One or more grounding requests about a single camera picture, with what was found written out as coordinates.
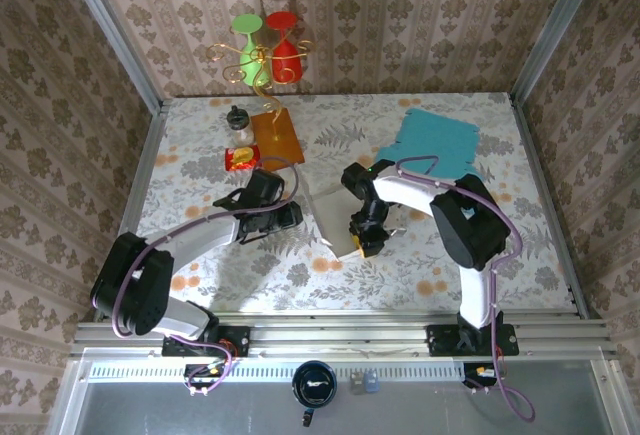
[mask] table surface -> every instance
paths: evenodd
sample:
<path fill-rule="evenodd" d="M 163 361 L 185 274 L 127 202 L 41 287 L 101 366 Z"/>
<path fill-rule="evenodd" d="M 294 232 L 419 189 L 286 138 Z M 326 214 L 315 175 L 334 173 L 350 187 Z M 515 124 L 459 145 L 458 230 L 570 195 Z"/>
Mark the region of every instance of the table surface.
<path fill-rule="evenodd" d="M 499 273 L 500 308 L 575 311 L 505 94 L 291 95 L 281 100 L 305 154 L 298 170 L 311 197 L 339 184 L 343 169 L 354 161 L 372 163 L 379 147 L 393 143 L 408 108 L 477 125 L 474 166 L 524 239 L 522 256 Z M 257 97 L 172 102 L 138 234 L 195 218 L 212 201 L 246 184 L 246 171 L 224 169 L 224 149 L 232 145 L 225 116 L 232 103 L 250 114 L 263 111 Z M 291 190 L 291 173 L 278 173 L 287 181 L 285 190 Z M 307 198 L 300 193 L 296 200 L 304 213 L 300 226 L 245 246 L 211 250 L 174 275 L 171 295 L 218 311 L 457 311 L 457 266 L 425 214 L 397 208 L 394 226 L 406 227 L 403 237 L 388 241 L 377 257 L 340 262 L 322 244 Z"/>

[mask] small jar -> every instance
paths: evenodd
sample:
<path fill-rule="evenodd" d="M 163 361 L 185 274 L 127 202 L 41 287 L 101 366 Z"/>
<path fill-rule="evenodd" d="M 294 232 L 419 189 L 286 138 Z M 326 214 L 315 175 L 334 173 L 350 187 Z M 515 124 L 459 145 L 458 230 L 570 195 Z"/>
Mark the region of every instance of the small jar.
<path fill-rule="evenodd" d="M 231 111 L 227 114 L 227 123 L 231 128 L 233 135 L 233 143 L 236 147 L 248 147 L 252 145 L 255 137 L 251 128 L 251 120 L 246 110 L 233 105 Z"/>

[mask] floral wallpaper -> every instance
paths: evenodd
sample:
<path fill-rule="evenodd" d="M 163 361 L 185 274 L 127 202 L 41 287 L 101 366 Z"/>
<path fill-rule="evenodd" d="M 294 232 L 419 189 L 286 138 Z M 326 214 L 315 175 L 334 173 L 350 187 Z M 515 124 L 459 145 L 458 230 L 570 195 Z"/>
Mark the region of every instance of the floral wallpaper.
<path fill-rule="evenodd" d="M 640 408 L 640 0 L 584 0 L 527 101 L 574 262 Z"/>
<path fill-rule="evenodd" d="M 44 433 L 149 114 L 82 0 L 0 0 L 0 433 Z"/>
<path fill-rule="evenodd" d="M 276 91 L 419 93 L 510 91 L 555 0 L 109 0 L 165 98 L 249 93 L 222 78 L 206 47 L 244 46 L 240 14 L 291 10 L 294 39 L 316 48 L 303 79 Z M 274 42 L 263 28 L 259 40 Z"/>

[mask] blue towel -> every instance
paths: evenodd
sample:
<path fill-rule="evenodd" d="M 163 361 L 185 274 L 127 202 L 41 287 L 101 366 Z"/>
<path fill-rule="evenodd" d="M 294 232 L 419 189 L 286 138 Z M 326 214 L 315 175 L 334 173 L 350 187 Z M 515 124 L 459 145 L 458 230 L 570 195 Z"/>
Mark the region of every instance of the blue towel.
<path fill-rule="evenodd" d="M 437 155 L 440 160 L 429 172 L 434 178 L 458 179 L 467 173 L 479 176 L 473 167 L 478 131 L 479 128 L 472 123 L 411 108 L 402 120 L 396 143 L 381 148 L 376 162 L 381 159 L 397 162 L 407 157 Z M 432 164 L 432 160 L 421 160 L 407 162 L 403 167 L 412 172 L 425 173 Z"/>

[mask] robotic arm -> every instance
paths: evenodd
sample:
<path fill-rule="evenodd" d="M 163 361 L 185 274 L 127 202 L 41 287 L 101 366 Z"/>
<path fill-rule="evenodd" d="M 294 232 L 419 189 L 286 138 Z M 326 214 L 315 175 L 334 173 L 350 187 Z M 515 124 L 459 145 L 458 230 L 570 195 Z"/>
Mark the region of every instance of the robotic arm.
<path fill-rule="evenodd" d="M 504 251 L 509 228 L 491 210 L 471 198 L 402 178 L 395 164 L 388 160 L 381 160 L 369 169 L 354 163 L 344 170 L 341 182 L 364 202 L 349 224 L 363 257 L 378 254 L 389 239 L 383 225 L 390 205 L 406 205 L 435 219 L 445 250 L 460 270 L 459 339 L 473 352 L 486 347 L 491 319 L 490 279 L 485 267 L 491 258 Z M 455 185 L 495 205 L 478 177 L 466 175 Z"/>
<path fill-rule="evenodd" d="M 216 341 L 215 335 L 210 336 L 206 332 L 216 330 L 217 318 L 195 304 L 170 297 L 171 277 L 212 248 L 236 241 L 240 244 L 249 243 L 299 225 L 302 211 L 296 202 L 289 202 L 271 211 L 250 212 L 251 209 L 278 203 L 283 188 L 284 180 L 278 175 L 257 169 L 245 188 L 214 202 L 201 215 L 201 219 L 206 219 L 203 223 L 198 223 L 198 219 L 190 220 L 146 239 L 130 232 L 120 235 L 91 290 L 93 306 L 113 316 L 116 297 L 136 257 L 150 245 L 173 234 L 156 245 L 137 267 L 140 276 L 129 282 L 117 314 L 120 326 L 139 336 L 156 331 L 165 336 L 178 335 L 188 340 L 213 338 Z M 212 217 L 215 213 L 227 210 L 248 211 L 233 216 Z"/>

